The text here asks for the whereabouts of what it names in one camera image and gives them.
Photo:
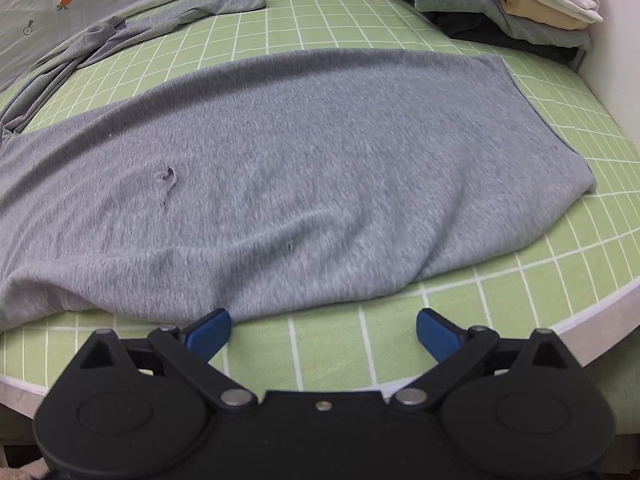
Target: silver bolt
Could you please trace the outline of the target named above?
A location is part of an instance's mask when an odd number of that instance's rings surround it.
[[[244,388],[232,388],[226,392],[222,392],[220,400],[227,406],[244,406],[254,399],[251,392]]]
[[[427,400],[427,392],[420,388],[403,388],[396,393],[396,400],[405,406],[416,406]]]
[[[328,412],[333,407],[332,403],[328,400],[318,400],[315,406],[316,410],[318,410],[319,412]]]

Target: folded beige clothing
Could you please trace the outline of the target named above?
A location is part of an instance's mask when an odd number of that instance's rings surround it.
[[[581,30],[589,25],[560,10],[553,9],[536,0],[500,0],[502,9],[511,16],[529,18],[534,22],[546,23],[564,30]]]

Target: green checkered tablecloth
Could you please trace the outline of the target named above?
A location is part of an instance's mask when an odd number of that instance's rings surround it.
[[[376,387],[434,364],[414,332],[415,315],[425,305],[461,326],[488,324],[503,336],[521,337],[640,276],[640,157],[585,83],[568,67],[537,56],[451,41],[399,0],[269,0],[267,9],[199,20],[79,70],[25,134],[214,64],[333,47],[499,54],[532,105],[587,158],[598,192],[578,200],[545,236],[516,253],[387,298],[241,324],[213,361],[219,369],[256,392]],[[155,327],[99,311],[50,316],[0,337],[0,375],[51,386],[91,331],[105,326],[123,337],[145,336]]]

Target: white wall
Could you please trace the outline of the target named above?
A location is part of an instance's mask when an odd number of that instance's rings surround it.
[[[603,23],[587,29],[593,50],[578,73],[640,146],[640,0],[602,0]]]

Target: screw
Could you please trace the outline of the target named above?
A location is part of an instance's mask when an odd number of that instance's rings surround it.
[[[316,410],[319,412],[328,412],[332,407],[332,403],[328,400],[318,400],[318,402],[316,402]]]
[[[422,404],[427,397],[427,392],[420,388],[403,388],[396,393],[396,400],[405,406]]]
[[[232,388],[231,390],[227,390],[226,392],[222,392],[220,395],[220,400],[224,402],[227,406],[244,406],[254,400],[254,396],[248,390],[244,388]]]

